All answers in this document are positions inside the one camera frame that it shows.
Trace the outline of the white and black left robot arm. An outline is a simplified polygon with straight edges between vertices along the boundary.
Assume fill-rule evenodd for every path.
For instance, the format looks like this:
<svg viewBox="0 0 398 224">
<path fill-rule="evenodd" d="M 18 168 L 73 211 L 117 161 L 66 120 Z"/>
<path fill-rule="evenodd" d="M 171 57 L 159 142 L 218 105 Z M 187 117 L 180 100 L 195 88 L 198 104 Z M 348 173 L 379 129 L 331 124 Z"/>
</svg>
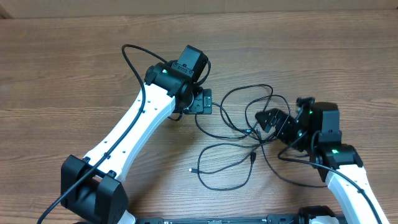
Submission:
<svg viewBox="0 0 398 224">
<path fill-rule="evenodd" d="M 148 68 L 141 90 L 111 132 L 82 158 L 61 168 L 61 205 L 90 223 L 136 223 L 123 187 L 135 158 L 173 113 L 210 114 L 211 90 L 201 87 L 207 60 L 184 59 Z"/>
</svg>

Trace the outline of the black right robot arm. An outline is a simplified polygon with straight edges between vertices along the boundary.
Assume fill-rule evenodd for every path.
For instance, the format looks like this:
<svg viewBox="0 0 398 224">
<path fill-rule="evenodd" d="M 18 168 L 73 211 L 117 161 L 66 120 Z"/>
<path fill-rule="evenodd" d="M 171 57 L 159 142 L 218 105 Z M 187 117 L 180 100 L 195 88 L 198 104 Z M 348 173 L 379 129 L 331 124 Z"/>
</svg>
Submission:
<svg viewBox="0 0 398 224">
<path fill-rule="evenodd" d="M 297 106 L 296 117 L 274 108 L 256 113 L 255 118 L 265 132 L 274 128 L 274 137 L 287 148 L 308 154 L 308 161 L 298 162 L 317 169 L 337 199 L 343 217 L 337 217 L 326 206 L 312 206 L 301 208 L 294 223 L 387 223 L 362 159 L 352 145 L 342 142 L 337 104 L 298 98 Z"/>
</svg>

